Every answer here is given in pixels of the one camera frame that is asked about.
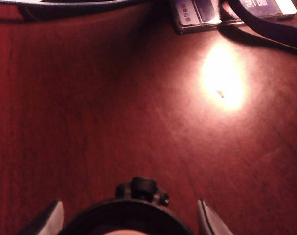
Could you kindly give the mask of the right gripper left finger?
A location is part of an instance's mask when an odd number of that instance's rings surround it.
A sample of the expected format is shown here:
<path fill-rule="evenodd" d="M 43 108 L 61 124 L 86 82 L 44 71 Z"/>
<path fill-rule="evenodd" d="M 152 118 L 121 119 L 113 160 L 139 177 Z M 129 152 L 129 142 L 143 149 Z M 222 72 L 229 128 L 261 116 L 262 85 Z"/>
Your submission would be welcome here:
<path fill-rule="evenodd" d="M 64 222 L 62 201 L 56 199 L 40 212 L 18 235 L 57 235 Z"/>

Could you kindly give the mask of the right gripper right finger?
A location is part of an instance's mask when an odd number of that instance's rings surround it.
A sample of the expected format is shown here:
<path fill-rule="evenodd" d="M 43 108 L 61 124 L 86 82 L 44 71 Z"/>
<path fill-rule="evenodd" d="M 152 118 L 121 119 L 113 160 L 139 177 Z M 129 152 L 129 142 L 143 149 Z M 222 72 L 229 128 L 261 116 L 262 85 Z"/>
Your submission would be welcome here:
<path fill-rule="evenodd" d="M 200 235 L 234 235 L 204 199 L 198 200 Z"/>

